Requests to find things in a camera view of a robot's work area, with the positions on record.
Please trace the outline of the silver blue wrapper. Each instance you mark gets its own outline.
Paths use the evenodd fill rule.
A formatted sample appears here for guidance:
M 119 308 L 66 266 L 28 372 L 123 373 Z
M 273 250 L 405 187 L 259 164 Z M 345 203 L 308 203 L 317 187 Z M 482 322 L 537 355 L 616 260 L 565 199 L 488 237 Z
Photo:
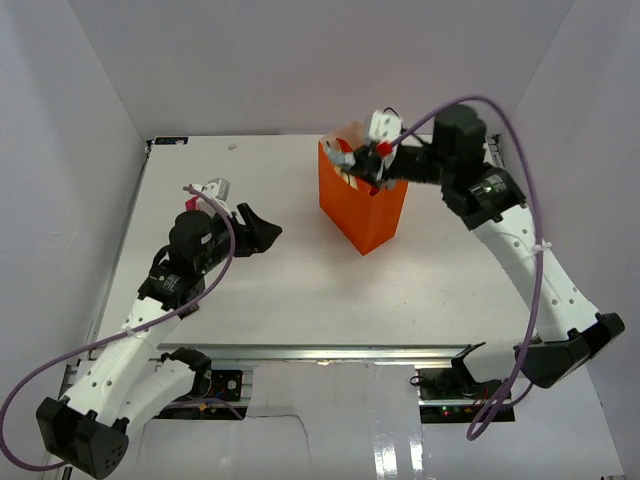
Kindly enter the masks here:
M 349 171 L 355 166 L 356 159 L 352 152 L 336 150 L 330 145 L 324 146 L 324 152 L 330 163 L 342 171 Z

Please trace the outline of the brown chocolate bar wrapper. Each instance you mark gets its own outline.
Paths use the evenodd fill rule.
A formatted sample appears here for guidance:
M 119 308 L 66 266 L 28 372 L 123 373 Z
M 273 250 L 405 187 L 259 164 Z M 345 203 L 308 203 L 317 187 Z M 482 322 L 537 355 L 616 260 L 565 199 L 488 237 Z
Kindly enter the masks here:
M 179 314 L 179 317 L 181 319 L 184 319 L 185 317 L 190 316 L 191 314 L 197 312 L 199 310 L 199 305 L 194 305 L 192 306 L 190 309 L 183 311 L 182 313 Z

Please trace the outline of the red pink snack packet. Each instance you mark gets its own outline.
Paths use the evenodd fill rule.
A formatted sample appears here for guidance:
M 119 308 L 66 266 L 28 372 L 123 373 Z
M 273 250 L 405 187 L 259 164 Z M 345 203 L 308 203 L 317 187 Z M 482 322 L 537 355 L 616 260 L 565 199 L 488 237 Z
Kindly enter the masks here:
M 198 198 L 192 197 L 185 202 L 185 210 L 186 211 L 194 211 L 198 209 Z

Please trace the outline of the orange paper bag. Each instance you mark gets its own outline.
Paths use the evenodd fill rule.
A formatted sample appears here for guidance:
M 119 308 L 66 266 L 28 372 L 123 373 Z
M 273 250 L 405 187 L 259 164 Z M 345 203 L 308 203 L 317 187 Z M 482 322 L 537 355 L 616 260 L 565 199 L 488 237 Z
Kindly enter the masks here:
M 350 122 L 318 142 L 319 206 L 356 250 L 366 255 L 392 239 L 401 217 L 408 183 L 376 189 L 342 173 L 326 153 L 329 147 L 351 153 L 363 145 L 364 125 Z

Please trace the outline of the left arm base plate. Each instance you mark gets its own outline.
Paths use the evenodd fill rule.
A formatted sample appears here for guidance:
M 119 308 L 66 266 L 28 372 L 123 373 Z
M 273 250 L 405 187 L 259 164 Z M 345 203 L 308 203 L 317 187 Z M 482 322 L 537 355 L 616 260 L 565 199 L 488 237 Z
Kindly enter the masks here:
M 242 397 L 243 372 L 241 370 L 212 370 L 195 394 L 179 397 L 179 401 L 220 399 L 237 402 Z

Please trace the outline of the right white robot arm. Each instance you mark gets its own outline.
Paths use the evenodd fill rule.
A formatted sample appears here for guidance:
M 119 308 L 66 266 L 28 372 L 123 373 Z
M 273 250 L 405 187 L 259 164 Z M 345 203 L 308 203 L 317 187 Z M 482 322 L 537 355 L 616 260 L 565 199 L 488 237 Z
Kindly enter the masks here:
M 549 388 L 624 332 L 621 317 L 590 302 L 550 244 L 537 238 L 533 198 L 486 161 L 486 125 L 473 108 L 457 104 L 437 113 L 430 142 L 403 145 L 403 132 L 397 115 L 374 111 L 363 146 L 339 167 L 375 187 L 396 180 L 439 186 L 446 206 L 494 255 L 535 321 L 519 344 L 484 342 L 458 354 L 451 384 L 459 396 L 475 398 L 488 381 L 512 374 Z

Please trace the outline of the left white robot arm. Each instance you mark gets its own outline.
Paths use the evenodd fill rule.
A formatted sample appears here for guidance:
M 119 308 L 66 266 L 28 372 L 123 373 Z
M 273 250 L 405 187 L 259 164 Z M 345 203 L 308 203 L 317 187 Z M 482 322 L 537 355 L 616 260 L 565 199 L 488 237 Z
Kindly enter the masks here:
M 36 419 L 46 450 L 105 479 L 123 460 L 130 435 L 148 420 L 180 397 L 205 396 L 211 360 L 194 349 L 163 355 L 154 374 L 136 379 L 164 338 L 198 310 L 206 275 L 230 258 L 267 251 L 281 233 L 246 203 L 232 213 L 180 213 L 138 289 L 121 338 L 60 399 L 47 397 L 39 405 Z

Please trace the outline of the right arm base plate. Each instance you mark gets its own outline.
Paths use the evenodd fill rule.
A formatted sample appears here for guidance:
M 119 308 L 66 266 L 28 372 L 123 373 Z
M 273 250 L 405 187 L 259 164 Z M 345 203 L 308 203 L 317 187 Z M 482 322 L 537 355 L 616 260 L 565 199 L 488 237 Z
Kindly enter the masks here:
M 501 386 L 500 380 L 477 383 L 462 380 L 452 368 L 417 369 L 409 379 L 419 397 L 422 413 L 438 419 L 471 419 Z

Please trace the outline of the large orange snack pouch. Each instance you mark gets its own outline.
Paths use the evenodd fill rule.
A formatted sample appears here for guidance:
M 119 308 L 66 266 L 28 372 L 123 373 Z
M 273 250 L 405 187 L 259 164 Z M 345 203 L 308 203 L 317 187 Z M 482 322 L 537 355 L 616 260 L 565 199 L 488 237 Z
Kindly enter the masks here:
M 366 195 L 371 193 L 372 186 L 351 171 L 355 166 L 355 157 L 353 148 L 346 140 L 326 140 L 324 151 L 334 171 L 348 186 Z

